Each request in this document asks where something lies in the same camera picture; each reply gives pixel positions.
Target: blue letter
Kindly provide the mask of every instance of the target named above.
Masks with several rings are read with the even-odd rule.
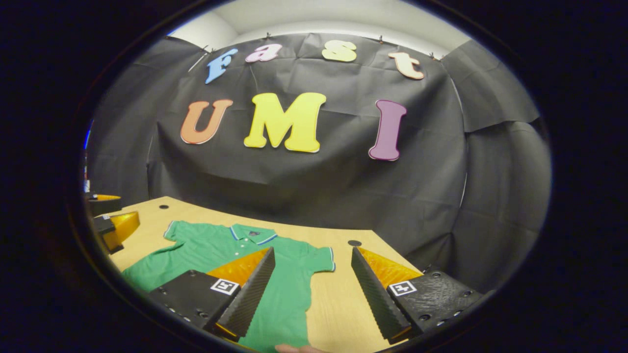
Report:
[[[209,76],[207,77],[207,80],[205,80],[206,85],[225,73],[226,70],[223,66],[227,66],[231,63],[231,55],[235,53],[237,53],[237,49],[233,48],[207,64],[207,67],[209,68]]]

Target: polo shirt collar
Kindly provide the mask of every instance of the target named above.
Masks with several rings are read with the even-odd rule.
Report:
[[[242,224],[234,224],[229,229],[235,240],[248,238],[257,245],[265,244],[277,237],[277,233],[272,229],[250,227]]]

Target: black backdrop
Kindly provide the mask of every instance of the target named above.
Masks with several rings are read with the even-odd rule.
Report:
[[[357,59],[325,60],[328,40],[356,44]],[[283,45],[278,58],[244,61],[268,43]],[[226,73],[206,85],[207,63],[234,47]],[[425,78],[399,73],[391,52],[418,59]],[[94,192],[120,195],[125,205],[167,195],[273,222],[372,229],[418,267],[441,267],[480,291],[503,283],[527,255],[548,205],[549,152],[526,91],[476,42],[442,62],[390,43],[318,33],[203,53],[165,38],[117,79],[95,113],[87,149]],[[284,109],[304,92],[327,97],[318,115],[319,152],[243,145],[251,99],[266,92]],[[234,104],[216,135],[184,143],[190,103],[218,99]],[[378,99],[408,109],[397,161],[367,154]]]

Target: human hand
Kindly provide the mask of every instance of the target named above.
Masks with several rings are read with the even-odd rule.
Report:
[[[304,345],[301,348],[296,348],[287,344],[278,344],[275,349],[279,353],[329,353],[324,350],[316,349],[310,345]]]

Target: wooden table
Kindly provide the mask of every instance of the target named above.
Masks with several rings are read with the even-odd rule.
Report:
[[[167,205],[168,208],[161,209],[160,205]],[[374,232],[266,222],[205,209],[171,197],[124,207],[122,211],[110,215],[130,211],[139,211],[140,226],[123,242],[124,249],[111,255],[111,260],[121,271],[153,251],[172,245],[173,242],[164,239],[163,233],[173,220],[226,227],[245,224],[274,229],[281,237],[305,241],[315,247],[331,246],[335,272],[315,273],[311,278],[312,304],[306,313],[310,344],[332,353],[375,352],[391,346],[382,338],[351,268],[352,246],[347,242],[360,241],[367,250],[417,269]]]

